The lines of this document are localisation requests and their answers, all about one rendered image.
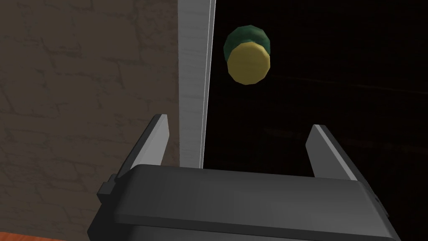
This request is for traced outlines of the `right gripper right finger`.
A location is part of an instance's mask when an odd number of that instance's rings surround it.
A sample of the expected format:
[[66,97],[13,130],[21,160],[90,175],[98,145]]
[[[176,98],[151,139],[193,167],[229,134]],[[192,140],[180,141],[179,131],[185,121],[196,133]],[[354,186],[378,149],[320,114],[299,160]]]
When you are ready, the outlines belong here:
[[365,181],[326,126],[314,124],[305,146],[315,177]]

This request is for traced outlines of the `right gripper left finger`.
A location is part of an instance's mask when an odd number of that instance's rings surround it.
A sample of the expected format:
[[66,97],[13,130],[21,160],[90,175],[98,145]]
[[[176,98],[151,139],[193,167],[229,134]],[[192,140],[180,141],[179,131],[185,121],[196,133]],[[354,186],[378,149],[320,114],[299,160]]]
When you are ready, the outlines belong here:
[[123,162],[117,178],[140,164],[161,165],[169,137],[167,115],[156,114]]

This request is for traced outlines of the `green and yellow door knob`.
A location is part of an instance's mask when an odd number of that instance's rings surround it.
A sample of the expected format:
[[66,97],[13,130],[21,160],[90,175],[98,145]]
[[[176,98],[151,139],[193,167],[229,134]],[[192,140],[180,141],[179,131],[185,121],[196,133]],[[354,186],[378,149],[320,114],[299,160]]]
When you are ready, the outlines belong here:
[[223,52],[229,75],[242,85],[260,82],[270,70],[270,39],[253,25],[233,30],[226,38]]

